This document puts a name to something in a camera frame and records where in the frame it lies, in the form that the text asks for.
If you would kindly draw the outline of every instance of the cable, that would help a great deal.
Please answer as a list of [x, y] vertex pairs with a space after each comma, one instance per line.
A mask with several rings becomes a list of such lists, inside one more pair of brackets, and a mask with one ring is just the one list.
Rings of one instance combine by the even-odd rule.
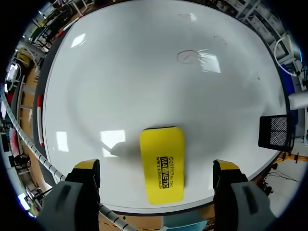
[[276, 45], [275, 45], [275, 49], [274, 49], [274, 58], [275, 58], [275, 61], [276, 61], [277, 65], [278, 65], [284, 72], [288, 73], [288, 74], [291, 75], [291, 76], [297, 77], [297, 74], [294, 74], [294, 73], [291, 73], [291, 72], [287, 71], [283, 66], [281, 66], [281, 64], [280, 64], [280, 63], [278, 62], [278, 60], [277, 60], [277, 57], [276, 57], [277, 46], [278, 46], [278, 44], [279, 44], [282, 40], [284, 40], [284, 39], [285, 39], [285, 37], [279, 39], [279, 40], [277, 41]]
[[285, 176], [282, 176], [282, 175], [280, 175], [280, 174], [277, 173], [277, 172], [269, 172], [269, 175], [268, 175], [268, 176], [281, 177], [281, 178], [285, 178], [285, 179], [287, 179], [287, 180], [293, 180], [293, 181], [299, 182], [299, 181], [293, 179], [292, 177], [289, 177], [289, 176], [286, 175], [286, 174], [284, 174], [284, 175], [285, 175]]
[[283, 175], [285, 175], [286, 177], [288, 177], [288, 178], [291, 178], [292, 179], [292, 177], [290, 177], [290, 176], [288, 176], [288, 175], [286, 175], [286, 174], [284, 174], [283, 172], [280, 172], [279, 170], [275, 170], [275, 171], [277, 171], [277, 172], [279, 172], [279, 173], [281, 173], [281, 174], [283, 174]]
[[284, 178], [284, 179], [286, 179], [286, 180], [292, 180], [292, 181], [296, 181], [296, 182], [299, 183], [299, 181], [297, 181], [297, 180], [295, 180], [295, 179], [289, 179], [289, 178], [287, 178], [287, 177], [282, 177], [282, 176], [267, 175], [267, 177], [280, 177], [280, 178]]
[[[21, 137], [21, 139], [25, 142], [25, 144], [28, 146], [30, 151], [34, 154], [34, 156], [43, 164], [43, 166], [51, 172], [57, 179], [65, 180], [65, 176], [58, 171], [43, 155], [40, 153], [40, 151], [35, 147], [35, 145], [32, 143], [32, 141], [28, 138], [28, 136], [25, 134], [25, 132], [22, 130], [20, 125], [18, 124], [10, 106], [9, 103], [5, 97], [4, 92], [1, 92], [1, 99], [5, 106], [5, 110], [7, 112], [7, 115], [9, 116], [14, 128], [16, 129], [17, 133]], [[137, 229], [126, 223], [121, 217], [119, 217], [117, 214], [115, 214], [113, 211], [111, 211], [109, 208], [104, 206], [102, 203], [99, 204], [99, 211], [100, 213], [106, 217], [111, 223], [115, 224], [117, 227], [119, 227], [123, 231], [137, 231]]]

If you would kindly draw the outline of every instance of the black mesh holder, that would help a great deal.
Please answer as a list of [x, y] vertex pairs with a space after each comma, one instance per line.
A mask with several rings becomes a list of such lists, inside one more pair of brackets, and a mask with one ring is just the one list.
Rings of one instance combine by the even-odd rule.
[[260, 118], [259, 147], [290, 152], [294, 146], [294, 126], [291, 115]]

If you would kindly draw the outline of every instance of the black cable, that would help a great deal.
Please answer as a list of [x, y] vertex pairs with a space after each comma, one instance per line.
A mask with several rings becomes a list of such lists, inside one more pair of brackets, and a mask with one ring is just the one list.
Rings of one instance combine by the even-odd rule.
[[267, 176], [269, 176], [269, 177], [280, 177], [280, 178], [284, 178], [284, 179], [286, 179], [286, 180], [293, 180], [293, 181], [296, 181], [296, 182], [299, 183], [299, 181], [297, 181], [297, 180], [295, 180], [295, 179], [293, 179], [293, 178], [290, 178], [290, 177], [284, 177], [284, 176], [282, 176], [282, 175], [279, 175], [277, 172], [270, 172]]
[[298, 182], [299, 183], [299, 181], [297, 181], [297, 180], [295, 180], [295, 179], [289, 179], [289, 178], [287, 178], [287, 177], [282, 177], [282, 176], [275, 176], [275, 175], [267, 175], [268, 177], [280, 177], [280, 178], [284, 178], [284, 179], [286, 179], [286, 180], [292, 180], [292, 181], [295, 181], [295, 182]]
[[283, 172], [280, 172], [280, 171], [277, 170], [277, 169], [276, 169], [276, 171], [279, 172], [279, 173], [281, 173], [281, 174], [283, 174], [283, 175], [285, 175], [285, 176], [288, 177], [288, 178], [292, 178], [292, 177], [288, 176], [287, 174], [284, 174]]
[[288, 179], [293, 180], [293, 178], [292, 178], [292, 177], [289, 177], [289, 176], [283, 176], [283, 175], [278, 174], [277, 172], [270, 172], [270, 174], [273, 174], [273, 173], [277, 174], [277, 175], [278, 175], [278, 176], [280, 176], [280, 177], [285, 177], [285, 178], [288, 178]]

